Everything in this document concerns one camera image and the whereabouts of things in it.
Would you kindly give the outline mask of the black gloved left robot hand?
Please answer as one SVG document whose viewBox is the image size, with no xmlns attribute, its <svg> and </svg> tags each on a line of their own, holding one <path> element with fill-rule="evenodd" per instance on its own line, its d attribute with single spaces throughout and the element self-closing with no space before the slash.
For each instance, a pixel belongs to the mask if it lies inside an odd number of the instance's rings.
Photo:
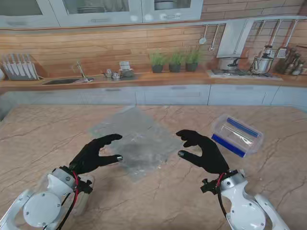
<svg viewBox="0 0 307 230">
<path fill-rule="evenodd" d="M 105 145 L 111 144 L 112 141 L 122 139 L 120 134 L 110 134 L 100 138 L 93 139 L 86 144 L 75 158 L 69 163 L 69 169 L 77 175 L 89 173 L 98 167 L 117 163 L 123 159 L 121 155 L 100 156 L 99 151 Z"/>
</svg>

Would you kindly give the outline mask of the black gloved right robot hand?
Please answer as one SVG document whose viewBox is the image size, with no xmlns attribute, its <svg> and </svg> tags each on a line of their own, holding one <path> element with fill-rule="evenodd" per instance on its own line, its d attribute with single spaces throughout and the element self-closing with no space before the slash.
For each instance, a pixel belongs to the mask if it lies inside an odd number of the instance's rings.
<svg viewBox="0 0 307 230">
<path fill-rule="evenodd" d="M 203 136 L 194 130 L 183 129 L 176 133 L 182 141 L 183 147 L 199 146 L 202 155 L 198 156 L 185 150 L 178 152 L 178 156 L 190 163 L 203 168 L 211 174 L 222 174 L 229 171 L 229 166 L 222 156 L 217 145 L 207 136 Z"/>
</svg>

